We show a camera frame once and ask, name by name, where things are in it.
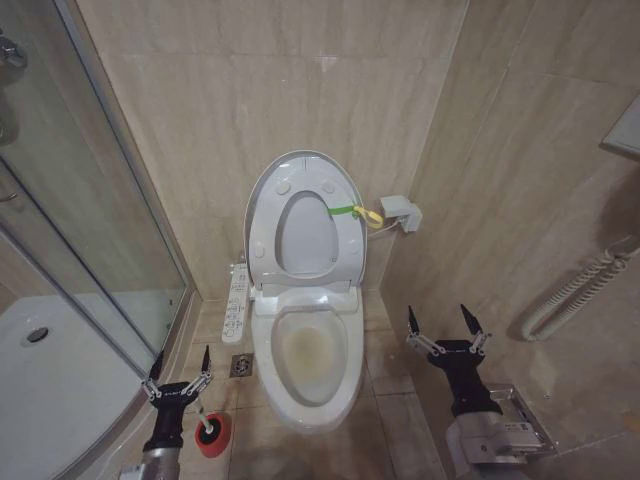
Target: metal door handle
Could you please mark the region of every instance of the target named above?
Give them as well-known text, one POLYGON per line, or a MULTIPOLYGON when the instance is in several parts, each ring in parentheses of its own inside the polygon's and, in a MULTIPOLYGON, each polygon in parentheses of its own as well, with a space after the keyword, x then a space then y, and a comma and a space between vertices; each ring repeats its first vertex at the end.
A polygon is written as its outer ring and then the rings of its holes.
POLYGON ((18 196, 17 193, 13 192, 7 195, 6 197, 0 197, 0 203, 9 202, 18 196))

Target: shower drain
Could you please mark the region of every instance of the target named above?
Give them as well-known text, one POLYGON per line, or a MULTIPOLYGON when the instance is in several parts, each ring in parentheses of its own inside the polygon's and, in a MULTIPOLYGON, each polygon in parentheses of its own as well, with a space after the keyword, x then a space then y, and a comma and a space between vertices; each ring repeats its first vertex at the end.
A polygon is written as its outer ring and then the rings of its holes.
POLYGON ((253 353, 241 353, 231 357, 229 377, 250 377, 253 367, 253 353))
POLYGON ((45 339, 49 335, 49 329, 47 327, 40 327, 33 330, 27 335, 27 342, 38 343, 45 339))

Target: toilet bowl stain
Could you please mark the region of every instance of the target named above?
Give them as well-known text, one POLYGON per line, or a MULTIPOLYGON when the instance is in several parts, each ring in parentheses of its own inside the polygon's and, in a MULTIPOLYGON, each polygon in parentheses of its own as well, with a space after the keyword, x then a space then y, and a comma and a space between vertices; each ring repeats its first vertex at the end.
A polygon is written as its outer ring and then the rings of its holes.
POLYGON ((294 382, 326 378, 333 366, 333 345, 324 332, 306 327, 291 332, 283 341, 283 355, 294 382))

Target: yellow tag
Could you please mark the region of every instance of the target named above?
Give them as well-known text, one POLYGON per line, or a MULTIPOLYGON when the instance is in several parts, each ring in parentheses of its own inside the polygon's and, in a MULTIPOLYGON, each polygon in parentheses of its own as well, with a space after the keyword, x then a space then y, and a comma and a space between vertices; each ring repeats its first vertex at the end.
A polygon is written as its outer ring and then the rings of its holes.
POLYGON ((382 218, 382 215, 358 206, 354 206, 353 211, 358 212, 358 214, 364 218, 364 221, 367 222, 367 226, 369 228, 373 228, 374 230, 382 228, 382 225, 384 224, 384 218, 382 218))

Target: toilet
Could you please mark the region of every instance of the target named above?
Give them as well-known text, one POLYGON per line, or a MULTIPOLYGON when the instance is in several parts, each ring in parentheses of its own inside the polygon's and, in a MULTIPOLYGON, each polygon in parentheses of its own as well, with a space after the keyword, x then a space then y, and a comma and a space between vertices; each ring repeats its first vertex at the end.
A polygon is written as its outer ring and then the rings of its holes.
POLYGON ((255 363, 271 407, 301 433, 337 427, 358 394, 366 227, 329 211, 352 205, 360 194, 336 161, 295 151, 265 170, 245 214, 255 363))

